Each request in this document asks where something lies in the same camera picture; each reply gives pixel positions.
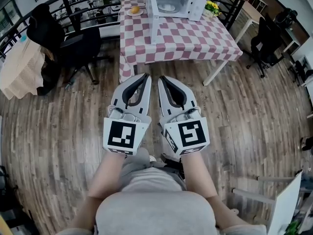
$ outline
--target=person's arm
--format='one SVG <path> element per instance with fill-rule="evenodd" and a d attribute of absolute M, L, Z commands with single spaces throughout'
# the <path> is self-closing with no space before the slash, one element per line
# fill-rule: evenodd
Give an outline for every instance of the person's arm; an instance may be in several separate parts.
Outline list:
<path fill-rule="evenodd" d="M 87 198 L 67 228 L 93 229 L 99 205 L 105 198 L 117 192 L 124 158 L 124 154 L 105 154 L 93 177 Z"/>
<path fill-rule="evenodd" d="M 217 195 L 210 173 L 200 152 L 183 155 L 181 162 L 184 168 L 186 187 L 204 197 L 211 205 L 216 224 L 224 230 L 235 225 L 248 225 L 233 213 Z"/>

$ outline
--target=beige tablecloth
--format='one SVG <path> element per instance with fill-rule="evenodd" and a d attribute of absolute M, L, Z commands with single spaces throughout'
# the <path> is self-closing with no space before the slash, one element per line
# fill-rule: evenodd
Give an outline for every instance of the beige tablecloth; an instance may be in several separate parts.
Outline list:
<path fill-rule="evenodd" d="M 11 99 L 24 97 L 28 92 L 37 95 L 43 86 L 41 69 L 45 62 L 45 49 L 28 37 L 18 41 L 8 52 L 0 71 L 0 90 Z"/>

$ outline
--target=white microwave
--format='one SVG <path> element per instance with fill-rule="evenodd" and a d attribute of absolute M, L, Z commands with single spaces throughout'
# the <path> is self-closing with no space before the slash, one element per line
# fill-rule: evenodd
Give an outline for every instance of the white microwave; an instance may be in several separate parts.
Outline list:
<path fill-rule="evenodd" d="M 199 21 L 206 0 L 146 0 L 151 43 L 156 44 L 159 17 L 188 18 Z"/>

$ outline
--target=white plate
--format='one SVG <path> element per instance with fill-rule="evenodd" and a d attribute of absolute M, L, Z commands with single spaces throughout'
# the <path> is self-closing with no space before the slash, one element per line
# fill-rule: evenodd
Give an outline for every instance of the white plate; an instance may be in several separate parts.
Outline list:
<path fill-rule="evenodd" d="M 139 12 L 136 13 L 136 14 L 133 14 L 133 13 L 131 12 L 131 10 L 128 10 L 128 11 L 126 12 L 126 14 L 129 15 L 129 16 L 131 16 L 131 17 L 140 16 L 142 13 L 143 13 L 143 10 L 142 10 L 142 9 L 140 9 Z"/>
<path fill-rule="evenodd" d="M 157 7 L 165 11 L 174 11 L 176 9 L 173 4 L 158 4 Z"/>

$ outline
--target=gray shirt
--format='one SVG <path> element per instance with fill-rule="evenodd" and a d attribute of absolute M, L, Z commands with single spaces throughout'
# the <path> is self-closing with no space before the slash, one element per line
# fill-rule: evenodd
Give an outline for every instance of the gray shirt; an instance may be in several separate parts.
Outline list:
<path fill-rule="evenodd" d="M 156 168 L 129 173 L 121 191 L 106 198 L 96 214 L 99 235 L 217 235 L 215 217 L 200 195 L 185 191 L 174 174 Z M 266 235 L 264 225 L 241 225 L 226 235 Z M 67 229 L 59 235 L 92 235 Z"/>

